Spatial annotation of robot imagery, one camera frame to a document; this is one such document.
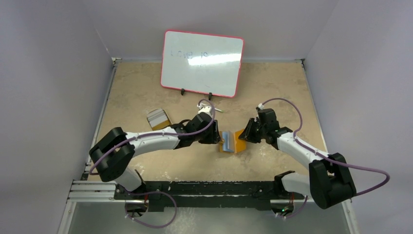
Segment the yellow leather card holder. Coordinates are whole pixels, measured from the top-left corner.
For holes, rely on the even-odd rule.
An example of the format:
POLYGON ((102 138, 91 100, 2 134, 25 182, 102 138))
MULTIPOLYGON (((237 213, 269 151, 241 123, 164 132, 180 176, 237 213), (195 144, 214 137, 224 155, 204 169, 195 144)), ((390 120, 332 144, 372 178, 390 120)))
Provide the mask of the yellow leather card holder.
POLYGON ((246 150, 246 141, 239 139, 244 131, 241 129, 236 132, 220 131, 221 141, 219 142, 219 152, 227 154, 236 154, 246 150))

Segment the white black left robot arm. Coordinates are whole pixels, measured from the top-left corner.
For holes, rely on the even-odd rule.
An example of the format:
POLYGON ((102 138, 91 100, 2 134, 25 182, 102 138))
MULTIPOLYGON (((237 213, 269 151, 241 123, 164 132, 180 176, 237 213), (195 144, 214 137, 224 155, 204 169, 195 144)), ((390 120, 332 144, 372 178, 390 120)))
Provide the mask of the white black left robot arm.
POLYGON ((98 175, 103 182, 115 181, 132 199, 140 199, 145 194, 143 179, 128 167, 134 157, 158 150, 189 147, 196 141, 217 144, 220 140, 218 121, 206 112, 151 132, 131 133, 115 127, 90 149, 89 156, 94 164, 89 174, 98 175))

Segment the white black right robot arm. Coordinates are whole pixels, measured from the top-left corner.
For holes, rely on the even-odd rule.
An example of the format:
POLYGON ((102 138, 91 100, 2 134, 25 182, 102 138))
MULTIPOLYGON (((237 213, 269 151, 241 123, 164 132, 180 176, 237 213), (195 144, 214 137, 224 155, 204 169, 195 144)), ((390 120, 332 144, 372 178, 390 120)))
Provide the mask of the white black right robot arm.
POLYGON ((288 171, 274 177, 274 194, 286 198, 291 193, 311 197, 322 209, 339 204, 357 194, 347 167, 339 153, 321 156, 323 151, 313 147, 287 127, 281 127, 273 109, 257 109, 239 139, 250 143, 264 140, 275 149, 290 155, 308 170, 308 175, 288 171))

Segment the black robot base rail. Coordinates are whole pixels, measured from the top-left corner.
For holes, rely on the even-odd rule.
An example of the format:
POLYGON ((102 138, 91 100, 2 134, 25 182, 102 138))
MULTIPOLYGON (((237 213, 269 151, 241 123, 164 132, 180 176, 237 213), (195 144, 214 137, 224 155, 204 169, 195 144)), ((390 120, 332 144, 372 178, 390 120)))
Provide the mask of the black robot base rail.
POLYGON ((275 181, 146 181, 130 193, 116 185, 114 198, 141 202, 141 207, 147 207, 150 212, 177 206, 253 208, 288 214, 293 212, 294 202, 304 196, 278 188, 275 181))

